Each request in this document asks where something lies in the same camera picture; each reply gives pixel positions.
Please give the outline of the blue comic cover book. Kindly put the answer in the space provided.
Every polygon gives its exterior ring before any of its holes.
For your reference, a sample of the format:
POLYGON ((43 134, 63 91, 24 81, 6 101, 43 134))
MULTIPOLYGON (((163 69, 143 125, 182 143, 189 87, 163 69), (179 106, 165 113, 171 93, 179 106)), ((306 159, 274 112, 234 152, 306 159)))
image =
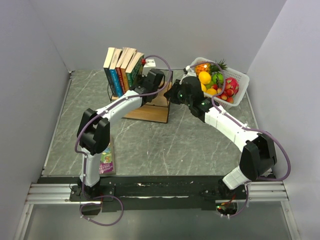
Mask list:
POLYGON ((112 60, 111 60, 111 66, 110 66, 110 70, 111 70, 111 74, 112 74, 112 78, 114 80, 114 84, 116 87, 116 91, 118 94, 118 97, 120 98, 123 94, 122 94, 122 90, 120 87, 120 83, 119 83, 119 79, 118 79, 118 74, 116 72, 116 64, 118 62, 118 59, 120 57, 120 54, 122 52, 122 49, 120 48, 116 48, 116 50, 114 51, 112 60))

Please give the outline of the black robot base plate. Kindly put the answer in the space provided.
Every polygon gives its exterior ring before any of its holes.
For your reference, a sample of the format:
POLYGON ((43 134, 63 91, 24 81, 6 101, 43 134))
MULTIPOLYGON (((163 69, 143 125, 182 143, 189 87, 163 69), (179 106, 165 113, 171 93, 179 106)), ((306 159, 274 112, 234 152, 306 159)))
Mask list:
POLYGON ((94 187, 72 186, 71 202, 93 202, 101 211, 201 209, 214 211, 218 201, 245 200, 242 184, 234 190, 221 176, 103 176, 94 187))

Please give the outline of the dark grey cover book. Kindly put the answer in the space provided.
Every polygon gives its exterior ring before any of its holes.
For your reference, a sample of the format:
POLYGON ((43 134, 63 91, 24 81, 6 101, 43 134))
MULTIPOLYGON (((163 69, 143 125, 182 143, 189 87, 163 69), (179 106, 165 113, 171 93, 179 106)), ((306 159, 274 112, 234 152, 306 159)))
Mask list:
POLYGON ((115 47, 109 47, 107 50, 107 54, 104 60, 104 64, 103 64, 103 69, 107 78, 107 82, 109 84, 109 87, 111 89, 112 95, 117 97, 118 93, 117 93, 117 88, 115 86, 113 77, 112 77, 112 73, 111 73, 111 62, 112 62, 112 58, 114 55, 116 48, 115 47))

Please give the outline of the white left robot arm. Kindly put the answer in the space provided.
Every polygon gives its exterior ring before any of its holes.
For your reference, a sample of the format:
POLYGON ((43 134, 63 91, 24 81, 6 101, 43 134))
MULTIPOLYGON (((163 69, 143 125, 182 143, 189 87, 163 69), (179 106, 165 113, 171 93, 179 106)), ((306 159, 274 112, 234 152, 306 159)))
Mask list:
POLYGON ((165 74, 152 68, 130 90, 109 105, 98 110, 88 108, 82 115, 77 139, 76 153, 82 155, 82 170, 79 177, 81 195, 88 201, 99 195, 100 160, 102 152, 110 143, 111 126, 129 112, 150 103, 158 94, 165 74))

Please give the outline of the red 13-storey treehouse book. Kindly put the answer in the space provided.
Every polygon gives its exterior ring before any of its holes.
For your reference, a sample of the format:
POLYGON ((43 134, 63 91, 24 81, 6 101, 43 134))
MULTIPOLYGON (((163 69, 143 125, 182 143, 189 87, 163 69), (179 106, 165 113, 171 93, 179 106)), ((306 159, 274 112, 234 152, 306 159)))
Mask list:
POLYGON ((124 84, 124 78, 123 78, 121 66, 122 66, 124 60, 126 59, 126 55, 127 55, 127 52, 129 51, 129 49, 130 49, 129 47, 123 47, 122 48, 122 52, 119 55, 119 58, 118 58, 118 61, 117 61, 117 64, 116 64, 116 68, 115 68, 117 76, 118 76, 119 85, 120 85, 120 88, 122 90, 122 94, 125 93, 125 84, 124 84))

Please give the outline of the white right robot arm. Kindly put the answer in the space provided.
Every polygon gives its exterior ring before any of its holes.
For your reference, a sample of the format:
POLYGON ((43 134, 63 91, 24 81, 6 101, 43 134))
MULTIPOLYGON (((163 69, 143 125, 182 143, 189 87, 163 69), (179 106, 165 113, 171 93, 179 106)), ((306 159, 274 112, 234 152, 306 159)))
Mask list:
POLYGON ((194 117, 220 131, 241 151, 239 165, 223 177, 223 184, 218 187, 223 199, 230 199, 238 186, 257 180, 277 163, 274 141, 265 133, 247 128, 206 97, 195 76, 177 79, 164 97, 173 104, 188 106, 194 117))

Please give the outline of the green 104-storey treehouse book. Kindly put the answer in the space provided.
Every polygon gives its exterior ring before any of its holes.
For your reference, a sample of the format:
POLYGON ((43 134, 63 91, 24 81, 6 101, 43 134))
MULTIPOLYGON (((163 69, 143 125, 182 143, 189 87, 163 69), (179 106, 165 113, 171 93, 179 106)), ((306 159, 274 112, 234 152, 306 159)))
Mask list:
POLYGON ((136 52, 126 68, 125 76, 127 77, 129 88, 133 86, 134 81, 139 71, 141 70, 142 60, 144 59, 144 57, 145 57, 144 53, 136 52))

